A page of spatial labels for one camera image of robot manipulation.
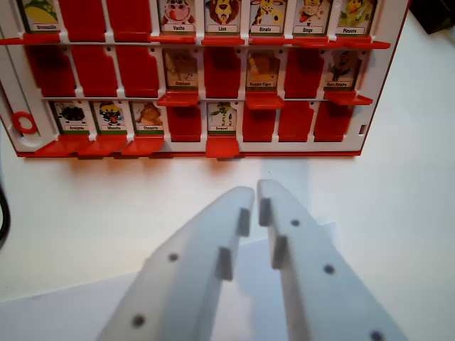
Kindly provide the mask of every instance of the giraffe card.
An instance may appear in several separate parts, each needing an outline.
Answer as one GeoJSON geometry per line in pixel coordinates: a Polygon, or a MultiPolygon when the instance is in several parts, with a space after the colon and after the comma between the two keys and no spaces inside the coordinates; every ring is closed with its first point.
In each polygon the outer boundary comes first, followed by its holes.
{"type": "Polygon", "coordinates": [[[248,53],[247,90],[275,90],[277,88],[279,59],[270,50],[248,53]]]}
{"type": "Polygon", "coordinates": [[[195,0],[159,0],[161,32],[193,34],[195,29],[195,0]]]}
{"type": "Polygon", "coordinates": [[[136,134],[163,134],[161,111],[153,102],[131,102],[131,115],[136,134]]]}
{"type": "Polygon", "coordinates": [[[168,89],[198,89],[198,61],[189,50],[164,49],[163,55],[168,89]]]}
{"type": "Polygon", "coordinates": [[[332,10],[332,0],[297,0],[295,36],[324,36],[332,10]]]}
{"type": "Polygon", "coordinates": [[[336,34],[367,36],[377,6],[377,0],[342,0],[336,34]]]}
{"type": "Polygon", "coordinates": [[[84,109],[76,102],[49,102],[60,134],[88,134],[84,109]]]}
{"type": "Polygon", "coordinates": [[[220,36],[239,34],[241,8],[241,0],[205,0],[205,32],[220,36]]]}
{"type": "Polygon", "coordinates": [[[207,123],[210,135],[235,135],[237,110],[230,102],[207,104],[207,123]]]}
{"type": "Polygon", "coordinates": [[[95,123],[99,134],[126,134],[123,111],[113,101],[94,102],[92,104],[95,123]]]}
{"type": "Polygon", "coordinates": [[[281,36],[287,0],[250,1],[250,34],[252,36],[281,36]]]}
{"type": "Polygon", "coordinates": [[[362,61],[356,50],[333,50],[328,63],[325,90],[353,90],[362,61]]]}

